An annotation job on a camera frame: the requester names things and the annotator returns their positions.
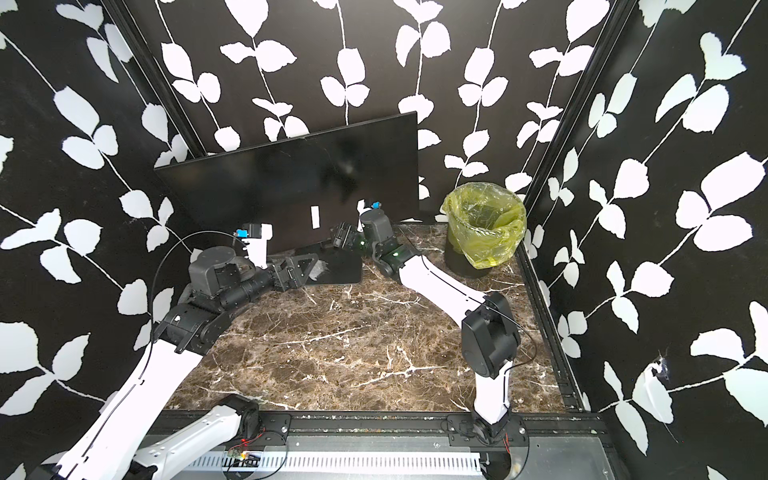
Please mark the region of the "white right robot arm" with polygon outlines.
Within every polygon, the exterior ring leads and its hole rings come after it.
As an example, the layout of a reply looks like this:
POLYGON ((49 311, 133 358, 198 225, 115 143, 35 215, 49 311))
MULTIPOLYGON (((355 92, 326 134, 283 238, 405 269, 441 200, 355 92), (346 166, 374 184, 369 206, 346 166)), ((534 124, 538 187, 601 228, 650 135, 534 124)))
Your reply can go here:
POLYGON ((334 227, 333 246, 370 258, 382 275, 426 298, 460 327, 461 353, 476 380, 472 436, 484 445, 507 440, 518 431, 511 425, 509 383, 521 336, 506 297, 459 282, 400 242, 383 210, 363 212, 359 223, 334 227))

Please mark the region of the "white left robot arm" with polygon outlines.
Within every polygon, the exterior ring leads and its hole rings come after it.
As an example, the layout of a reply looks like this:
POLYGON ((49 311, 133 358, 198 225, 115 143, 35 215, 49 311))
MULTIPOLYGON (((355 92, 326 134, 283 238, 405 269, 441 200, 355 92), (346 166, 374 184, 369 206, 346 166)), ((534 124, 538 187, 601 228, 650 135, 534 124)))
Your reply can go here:
POLYGON ((298 289, 318 261, 310 253, 260 267, 228 246, 204 250, 189 266, 189 296, 153 328, 129 379, 88 431, 32 479, 170 479, 211 448, 258 429, 258 407, 235 396, 205 418, 152 446, 141 442, 183 380, 233 320, 265 293, 298 289))

